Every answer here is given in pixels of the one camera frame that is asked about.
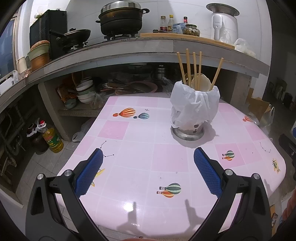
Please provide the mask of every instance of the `tiled wall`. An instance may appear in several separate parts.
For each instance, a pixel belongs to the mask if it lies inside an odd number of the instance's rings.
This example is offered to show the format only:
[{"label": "tiled wall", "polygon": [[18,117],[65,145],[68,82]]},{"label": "tiled wall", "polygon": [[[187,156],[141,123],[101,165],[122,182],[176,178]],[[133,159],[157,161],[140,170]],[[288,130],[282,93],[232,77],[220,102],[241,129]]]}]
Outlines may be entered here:
[{"label": "tiled wall", "polygon": [[[211,35],[211,14],[206,8],[208,3],[220,2],[231,5],[239,10],[237,16],[239,38],[247,40],[251,48],[260,59],[266,64],[270,64],[271,59],[271,23],[266,0],[136,0],[142,8],[150,9],[150,13],[143,15],[143,27],[140,33],[152,32],[159,28],[160,16],[165,15],[167,19],[170,14],[174,15],[176,23],[182,22],[187,16],[189,23],[196,24],[202,37],[210,38]],[[68,28],[87,28],[91,30],[88,40],[89,44],[104,41],[98,20],[101,8],[112,2],[111,0],[34,0],[31,20],[34,18],[38,6],[49,9],[60,8],[67,11]],[[260,76],[260,80],[253,81],[257,90],[254,93],[262,96],[267,77]]]}]

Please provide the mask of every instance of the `stove burner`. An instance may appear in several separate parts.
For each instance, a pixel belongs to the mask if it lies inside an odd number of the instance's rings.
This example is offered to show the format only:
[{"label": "stove burner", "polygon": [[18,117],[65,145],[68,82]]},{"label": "stove burner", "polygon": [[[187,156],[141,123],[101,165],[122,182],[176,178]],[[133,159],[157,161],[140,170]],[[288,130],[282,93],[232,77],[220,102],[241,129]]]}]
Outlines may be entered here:
[{"label": "stove burner", "polygon": [[120,39],[129,39],[129,38],[134,38],[135,34],[138,32],[134,32],[131,34],[122,34],[122,35],[108,35],[104,36],[104,39],[107,39],[107,41],[113,41],[113,40],[120,40]]},{"label": "stove burner", "polygon": [[82,43],[82,44],[78,44],[78,45],[74,45],[74,46],[72,46],[72,47],[64,48],[64,51],[65,51],[66,53],[72,53],[72,52],[74,52],[74,51],[76,51],[76,50],[79,50],[79,49],[82,49],[82,48],[87,47],[87,46],[88,46],[87,43],[88,43],[88,42],[84,42],[84,43]]}]

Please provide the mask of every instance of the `blue hot air balloon print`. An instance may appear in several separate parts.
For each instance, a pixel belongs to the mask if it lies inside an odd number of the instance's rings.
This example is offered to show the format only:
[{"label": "blue hot air balloon print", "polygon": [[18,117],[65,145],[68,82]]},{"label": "blue hot air balloon print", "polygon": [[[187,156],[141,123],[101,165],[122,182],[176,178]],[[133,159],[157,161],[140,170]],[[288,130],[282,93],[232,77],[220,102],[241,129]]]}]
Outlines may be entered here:
[{"label": "blue hot air balloon print", "polygon": [[141,114],[139,114],[138,116],[134,116],[133,118],[134,118],[134,119],[136,119],[136,118],[140,118],[140,119],[148,119],[148,118],[149,118],[149,114],[147,114],[147,113],[141,113]]}]

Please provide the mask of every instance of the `white kitchen appliance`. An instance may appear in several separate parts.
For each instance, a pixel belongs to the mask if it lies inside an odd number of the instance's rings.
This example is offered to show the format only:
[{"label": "white kitchen appliance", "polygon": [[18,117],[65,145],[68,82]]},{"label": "white kitchen appliance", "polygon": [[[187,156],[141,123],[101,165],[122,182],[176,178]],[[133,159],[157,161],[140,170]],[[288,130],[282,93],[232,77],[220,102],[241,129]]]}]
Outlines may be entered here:
[{"label": "white kitchen appliance", "polygon": [[239,11],[234,7],[221,3],[210,3],[207,9],[212,14],[212,32],[211,39],[220,40],[222,38],[228,44],[233,44],[238,39],[237,19]]}]

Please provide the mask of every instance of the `oil bottle label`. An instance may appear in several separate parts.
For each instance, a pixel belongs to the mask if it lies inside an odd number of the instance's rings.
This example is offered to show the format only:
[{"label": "oil bottle label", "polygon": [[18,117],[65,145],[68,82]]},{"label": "oil bottle label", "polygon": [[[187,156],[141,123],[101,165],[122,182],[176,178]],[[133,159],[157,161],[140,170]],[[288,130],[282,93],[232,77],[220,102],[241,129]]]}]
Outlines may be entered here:
[{"label": "oil bottle label", "polygon": [[56,147],[58,144],[60,144],[61,139],[58,137],[57,134],[54,135],[54,137],[49,136],[48,138],[46,138],[46,142],[49,145],[49,147]]}]

